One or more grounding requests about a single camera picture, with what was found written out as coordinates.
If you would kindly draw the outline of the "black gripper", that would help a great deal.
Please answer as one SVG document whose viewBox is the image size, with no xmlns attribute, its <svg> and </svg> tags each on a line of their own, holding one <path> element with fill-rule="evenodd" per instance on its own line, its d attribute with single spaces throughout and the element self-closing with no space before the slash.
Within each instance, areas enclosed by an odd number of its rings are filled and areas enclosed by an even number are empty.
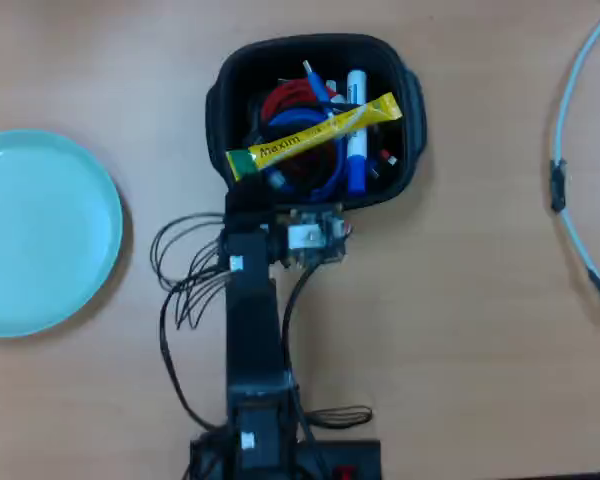
<svg viewBox="0 0 600 480">
<path fill-rule="evenodd" d="M 224 270 L 236 270 L 236 264 L 247 269 L 267 268 L 280 260 L 280 228 L 271 211 L 275 200 L 274 189 L 261 175 L 228 190 L 218 240 L 218 265 Z"/>
</svg>

